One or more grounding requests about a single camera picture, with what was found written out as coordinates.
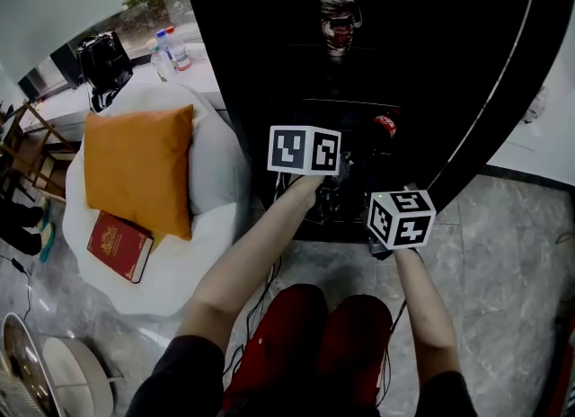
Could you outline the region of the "white window bench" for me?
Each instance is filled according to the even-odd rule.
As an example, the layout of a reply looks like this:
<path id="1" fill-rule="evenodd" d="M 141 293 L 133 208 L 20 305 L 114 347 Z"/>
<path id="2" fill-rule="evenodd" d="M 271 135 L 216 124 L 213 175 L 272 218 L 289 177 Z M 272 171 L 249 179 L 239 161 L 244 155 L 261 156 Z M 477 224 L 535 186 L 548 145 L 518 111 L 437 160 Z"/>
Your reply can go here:
<path id="1" fill-rule="evenodd" d="M 203 43 L 187 43 L 186 50 L 192 66 L 171 75 L 168 80 L 183 84 L 202 93 L 217 111 L 226 108 L 219 90 L 214 70 Z M 159 83 L 160 78 L 150 64 L 135 66 L 130 83 Z M 48 98 L 40 105 L 39 114 L 48 123 L 56 126 L 80 123 L 90 110 L 88 87 L 82 84 L 75 90 L 66 90 Z"/>

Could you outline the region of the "black handbag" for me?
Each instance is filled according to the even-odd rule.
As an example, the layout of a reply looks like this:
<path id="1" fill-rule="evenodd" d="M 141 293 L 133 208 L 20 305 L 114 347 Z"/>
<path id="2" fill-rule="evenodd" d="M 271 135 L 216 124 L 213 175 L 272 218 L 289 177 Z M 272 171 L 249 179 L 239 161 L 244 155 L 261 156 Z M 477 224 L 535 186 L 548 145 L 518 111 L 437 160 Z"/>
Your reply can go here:
<path id="1" fill-rule="evenodd" d="M 99 113 L 133 76 L 130 59 L 115 31 L 85 38 L 76 52 L 84 81 L 92 87 L 91 109 Z"/>

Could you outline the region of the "white round pouf seat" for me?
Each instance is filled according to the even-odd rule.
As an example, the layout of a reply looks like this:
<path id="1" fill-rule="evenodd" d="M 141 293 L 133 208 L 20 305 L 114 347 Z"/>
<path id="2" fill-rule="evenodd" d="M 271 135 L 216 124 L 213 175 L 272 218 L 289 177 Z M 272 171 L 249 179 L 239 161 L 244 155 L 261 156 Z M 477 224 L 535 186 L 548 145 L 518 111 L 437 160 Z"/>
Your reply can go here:
<path id="1" fill-rule="evenodd" d="M 138 284 L 117 275 L 87 249 L 99 212 L 86 201 L 82 152 L 66 173 L 63 235 L 84 282 L 105 294 L 123 315 L 176 315 L 246 224 L 249 165 L 233 129 L 201 93 L 183 84 L 131 82 L 101 115 L 163 111 L 186 104 L 194 107 L 189 154 L 191 239 L 172 235 L 162 239 L 150 253 Z"/>

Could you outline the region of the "person's right forearm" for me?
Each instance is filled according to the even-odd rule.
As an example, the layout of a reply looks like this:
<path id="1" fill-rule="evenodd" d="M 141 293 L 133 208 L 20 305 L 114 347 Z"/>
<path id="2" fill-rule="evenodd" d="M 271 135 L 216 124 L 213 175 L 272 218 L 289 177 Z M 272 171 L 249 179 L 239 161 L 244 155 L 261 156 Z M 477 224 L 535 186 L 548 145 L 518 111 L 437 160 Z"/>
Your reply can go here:
<path id="1" fill-rule="evenodd" d="M 445 372 L 459 372 L 456 330 L 423 260 L 411 249 L 394 251 L 394 258 L 414 341 L 420 386 Z"/>

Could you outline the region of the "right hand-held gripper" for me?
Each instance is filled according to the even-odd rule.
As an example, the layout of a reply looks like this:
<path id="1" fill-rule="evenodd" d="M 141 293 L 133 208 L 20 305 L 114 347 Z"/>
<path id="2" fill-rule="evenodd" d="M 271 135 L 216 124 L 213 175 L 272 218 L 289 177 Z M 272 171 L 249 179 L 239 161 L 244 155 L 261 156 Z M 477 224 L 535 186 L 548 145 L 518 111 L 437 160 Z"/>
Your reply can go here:
<path id="1" fill-rule="evenodd" d="M 436 209 L 426 190 L 409 184 L 402 191 L 367 194 L 367 231 L 370 252 L 383 260 L 400 249 L 418 249 L 430 236 Z"/>

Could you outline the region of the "person's left hand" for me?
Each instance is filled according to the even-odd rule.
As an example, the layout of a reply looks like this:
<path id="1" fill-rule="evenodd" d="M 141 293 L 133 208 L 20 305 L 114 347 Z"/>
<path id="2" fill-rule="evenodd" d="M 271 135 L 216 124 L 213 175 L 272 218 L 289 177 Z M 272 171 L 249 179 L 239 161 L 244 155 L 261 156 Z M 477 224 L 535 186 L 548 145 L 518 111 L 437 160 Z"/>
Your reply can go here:
<path id="1" fill-rule="evenodd" d="M 287 189 L 287 192 L 308 211 L 316 202 L 316 191 L 324 181 L 323 175 L 301 175 Z"/>

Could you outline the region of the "person's left forearm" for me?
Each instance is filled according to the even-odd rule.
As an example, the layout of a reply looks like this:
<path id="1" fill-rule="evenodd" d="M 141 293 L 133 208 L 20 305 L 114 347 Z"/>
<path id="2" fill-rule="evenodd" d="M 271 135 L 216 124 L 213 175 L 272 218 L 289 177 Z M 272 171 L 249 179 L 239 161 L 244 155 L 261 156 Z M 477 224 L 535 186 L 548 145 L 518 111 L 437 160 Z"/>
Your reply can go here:
<path id="1" fill-rule="evenodd" d="M 238 315 L 308 211 L 285 191 L 204 275 L 185 306 L 176 335 L 201 337 L 226 352 Z"/>

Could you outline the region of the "white perforated basket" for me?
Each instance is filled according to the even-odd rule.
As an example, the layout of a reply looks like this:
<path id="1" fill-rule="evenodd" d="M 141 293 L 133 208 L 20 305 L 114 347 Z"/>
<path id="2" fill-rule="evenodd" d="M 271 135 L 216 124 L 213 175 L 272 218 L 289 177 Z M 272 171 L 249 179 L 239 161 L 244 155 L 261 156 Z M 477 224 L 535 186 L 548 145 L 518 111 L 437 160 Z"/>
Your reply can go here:
<path id="1" fill-rule="evenodd" d="M 21 391 L 17 381 L 0 370 L 0 417 L 28 417 L 22 408 Z"/>

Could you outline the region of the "cola bottle red cap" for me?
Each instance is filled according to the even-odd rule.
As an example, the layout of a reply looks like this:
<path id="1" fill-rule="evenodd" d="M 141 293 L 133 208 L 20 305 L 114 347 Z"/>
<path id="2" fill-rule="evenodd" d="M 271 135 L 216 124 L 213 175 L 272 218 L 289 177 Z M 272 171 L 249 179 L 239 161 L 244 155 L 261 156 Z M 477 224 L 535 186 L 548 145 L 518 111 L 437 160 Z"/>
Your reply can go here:
<path id="1" fill-rule="evenodd" d="M 399 108 L 381 111 L 365 118 L 358 127 L 358 144 L 366 155 L 392 155 L 402 121 Z"/>

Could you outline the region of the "person's black top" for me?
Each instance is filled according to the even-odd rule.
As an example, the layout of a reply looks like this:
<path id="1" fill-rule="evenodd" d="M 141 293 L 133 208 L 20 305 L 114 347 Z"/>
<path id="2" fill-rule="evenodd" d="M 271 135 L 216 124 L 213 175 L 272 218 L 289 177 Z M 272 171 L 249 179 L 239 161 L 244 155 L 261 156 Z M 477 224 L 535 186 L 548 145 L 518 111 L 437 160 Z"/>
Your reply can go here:
<path id="1" fill-rule="evenodd" d="M 125 417 L 381 417 L 375 406 L 347 404 L 303 381 L 241 397 L 223 408 L 223 352 L 198 336 L 173 339 Z"/>

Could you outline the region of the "person's red trousers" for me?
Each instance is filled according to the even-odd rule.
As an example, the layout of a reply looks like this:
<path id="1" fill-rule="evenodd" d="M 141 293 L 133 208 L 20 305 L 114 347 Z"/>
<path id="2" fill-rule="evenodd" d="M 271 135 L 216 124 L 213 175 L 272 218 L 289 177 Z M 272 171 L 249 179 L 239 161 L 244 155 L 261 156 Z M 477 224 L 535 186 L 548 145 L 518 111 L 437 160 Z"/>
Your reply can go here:
<path id="1" fill-rule="evenodd" d="M 224 392 L 226 417 L 379 417 L 392 317 L 370 295 L 329 310 L 311 284 L 281 290 Z"/>

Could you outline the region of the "black glass-door fridge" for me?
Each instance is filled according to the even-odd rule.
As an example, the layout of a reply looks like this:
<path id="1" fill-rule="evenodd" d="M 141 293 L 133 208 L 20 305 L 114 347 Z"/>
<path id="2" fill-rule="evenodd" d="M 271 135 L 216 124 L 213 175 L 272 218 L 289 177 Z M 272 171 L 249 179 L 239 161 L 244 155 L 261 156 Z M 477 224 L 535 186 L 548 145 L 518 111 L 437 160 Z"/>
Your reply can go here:
<path id="1" fill-rule="evenodd" d="M 556 59 L 575 0 L 358 0 L 362 25 L 328 54 L 319 0 L 191 0 L 226 108 L 265 207 L 270 127 L 342 134 L 355 220 L 306 221 L 296 238 L 362 243 L 365 197 L 415 184 L 443 209 L 516 127 Z M 399 108 L 392 155 L 366 155 L 358 127 Z"/>

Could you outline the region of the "wooden shelf rack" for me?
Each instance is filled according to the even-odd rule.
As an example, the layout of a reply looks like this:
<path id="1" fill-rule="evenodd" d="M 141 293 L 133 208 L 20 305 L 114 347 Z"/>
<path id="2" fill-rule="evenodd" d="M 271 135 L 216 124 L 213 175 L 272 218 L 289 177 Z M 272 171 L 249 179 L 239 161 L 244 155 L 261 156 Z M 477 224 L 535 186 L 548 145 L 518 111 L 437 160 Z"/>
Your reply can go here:
<path id="1" fill-rule="evenodd" d="M 66 201 L 66 172 L 79 148 L 79 142 L 65 139 L 27 101 L 13 108 L 0 126 L 0 161 L 8 163 L 8 171 L 62 203 Z"/>

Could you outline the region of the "red hardcover book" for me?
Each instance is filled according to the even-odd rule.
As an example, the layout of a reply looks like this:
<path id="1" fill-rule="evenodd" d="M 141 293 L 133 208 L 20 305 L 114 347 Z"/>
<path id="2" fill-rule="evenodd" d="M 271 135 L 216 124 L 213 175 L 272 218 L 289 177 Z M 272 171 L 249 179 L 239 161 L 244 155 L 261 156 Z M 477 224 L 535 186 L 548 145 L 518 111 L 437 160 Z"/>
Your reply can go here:
<path id="1" fill-rule="evenodd" d="M 153 244 L 154 238 L 145 229 L 101 211 L 87 250 L 126 281 L 138 284 Z"/>

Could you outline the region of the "clear bottle red cap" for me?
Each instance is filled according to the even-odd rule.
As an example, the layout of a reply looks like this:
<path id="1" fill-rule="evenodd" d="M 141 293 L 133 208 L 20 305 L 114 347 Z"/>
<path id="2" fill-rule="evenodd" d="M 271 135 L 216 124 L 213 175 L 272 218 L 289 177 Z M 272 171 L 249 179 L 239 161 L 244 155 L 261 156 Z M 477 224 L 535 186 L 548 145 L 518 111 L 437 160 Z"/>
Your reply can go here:
<path id="1" fill-rule="evenodd" d="M 184 71 L 191 67 L 191 59 L 184 43 L 178 40 L 175 36 L 175 27 L 169 26 L 165 29 L 167 40 L 169 43 L 169 50 L 172 55 L 174 64 L 178 71 Z"/>

